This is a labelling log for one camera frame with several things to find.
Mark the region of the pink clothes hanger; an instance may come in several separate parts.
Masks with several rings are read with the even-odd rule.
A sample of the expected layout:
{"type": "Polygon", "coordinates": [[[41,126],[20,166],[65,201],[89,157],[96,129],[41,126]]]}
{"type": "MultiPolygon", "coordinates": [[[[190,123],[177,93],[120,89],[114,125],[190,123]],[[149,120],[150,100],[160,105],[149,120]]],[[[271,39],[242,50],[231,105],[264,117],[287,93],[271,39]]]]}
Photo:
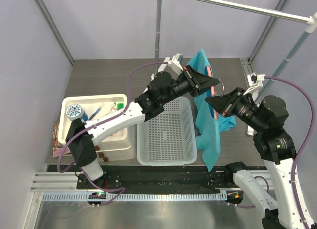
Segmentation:
{"type": "MultiPolygon", "coordinates": [[[[206,67],[206,72],[207,72],[207,74],[208,74],[209,77],[213,77],[213,72],[212,72],[212,69],[211,69],[210,66],[207,66],[207,67],[206,67]]],[[[221,85],[222,85],[222,91],[223,91],[222,94],[224,94],[225,87],[224,87],[222,81],[220,81],[220,83],[221,83],[221,85]]],[[[212,97],[215,97],[215,96],[217,96],[217,95],[219,95],[219,93],[216,91],[215,87],[212,86],[212,87],[211,87],[211,96],[212,96],[212,97]]],[[[213,108],[213,118],[214,118],[214,119],[219,119],[219,118],[220,118],[220,119],[224,119],[224,117],[221,116],[221,115],[216,111],[216,109],[214,109],[214,108],[213,108]]]]}

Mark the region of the blue t shirt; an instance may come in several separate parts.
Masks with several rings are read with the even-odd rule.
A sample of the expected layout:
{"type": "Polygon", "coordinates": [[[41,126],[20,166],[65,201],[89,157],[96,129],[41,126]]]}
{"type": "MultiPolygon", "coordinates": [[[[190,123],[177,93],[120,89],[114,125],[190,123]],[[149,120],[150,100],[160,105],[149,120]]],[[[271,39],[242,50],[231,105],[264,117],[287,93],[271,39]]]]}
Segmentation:
{"type": "Polygon", "coordinates": [[[207,90],[194,98],[194,104],[197,108],[195,127],[199,132],[199,135],[196,136],[196,148],[202,152],[202,160],[207,170],[211,171],[221,152],[220,133],[234,128],[236,119],[233,116],[224,117],[224,119],[214,119],[213,109],[205,101],[206,97],[211,97],[211,90],[207,90]]]}

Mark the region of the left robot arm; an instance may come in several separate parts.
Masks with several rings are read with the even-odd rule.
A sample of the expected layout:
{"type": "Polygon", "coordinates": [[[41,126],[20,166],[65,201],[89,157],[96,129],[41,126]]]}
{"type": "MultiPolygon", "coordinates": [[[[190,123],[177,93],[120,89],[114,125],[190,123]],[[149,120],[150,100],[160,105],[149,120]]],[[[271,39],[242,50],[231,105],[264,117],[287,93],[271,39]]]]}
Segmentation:
{"type": "Polygon", "coordinates": [[[92,121],[74,120],[68,130],[66,146],[88,183],[95,189],[102,188],[106,177],[97,160],[96,145],[113,133],[155,118],[164,111],[164,105],[174,99],[187,93],[199,96],[219,83],[219,79],[200,74],[189,65],[181,69],[176,79],[168,72],[159,72],[146,91],[125,108],[92,121]]]}

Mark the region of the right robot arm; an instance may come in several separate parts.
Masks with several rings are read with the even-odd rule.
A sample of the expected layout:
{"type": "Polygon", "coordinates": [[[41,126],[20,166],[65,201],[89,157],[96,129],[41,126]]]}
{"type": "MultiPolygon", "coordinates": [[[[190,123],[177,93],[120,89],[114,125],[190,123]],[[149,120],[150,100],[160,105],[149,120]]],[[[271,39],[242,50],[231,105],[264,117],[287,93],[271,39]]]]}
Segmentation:
{"type": "Polygon", "coordinates": [[[283,126],[289,113],[280,97],[266,96],[256,105],[251,94],[236,88],[224,96],[206,97],[205,101],[222,116],[236,116],[256,133],[255,149],[270,174],[275,198],[252,177],[243,162],[227,164],[224,182],[230,187],[238,186],[248,196],[262,216],[265,229],[315,229],[303,195],[293,194],[292,184],[298,180],[292,169],[297,156],[294,142],[283,126]]]}

